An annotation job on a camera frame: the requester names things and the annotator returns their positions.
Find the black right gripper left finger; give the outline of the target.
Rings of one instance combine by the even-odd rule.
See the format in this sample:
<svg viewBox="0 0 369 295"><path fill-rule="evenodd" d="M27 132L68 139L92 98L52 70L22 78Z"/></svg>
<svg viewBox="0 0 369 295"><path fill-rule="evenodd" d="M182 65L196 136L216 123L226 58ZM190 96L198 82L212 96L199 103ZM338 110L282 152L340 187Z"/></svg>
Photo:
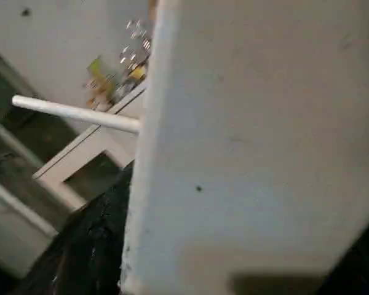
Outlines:
<svg viewBox="0 0 369 295"><path fill-rule="evenodd" d="M18 286L19 294L120 294L133 167L76 210Z"/></svg>

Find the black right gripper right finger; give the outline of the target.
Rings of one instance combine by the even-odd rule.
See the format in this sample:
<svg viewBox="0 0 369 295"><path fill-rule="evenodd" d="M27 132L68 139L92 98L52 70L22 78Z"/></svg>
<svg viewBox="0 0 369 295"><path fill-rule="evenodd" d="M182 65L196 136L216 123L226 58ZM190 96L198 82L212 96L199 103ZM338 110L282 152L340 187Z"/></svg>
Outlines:
<svg viewBox="0 0 369 295"><path fill-rule="evenodd" d="M369 225L326 277L317 294L369 294Z"/></svg>

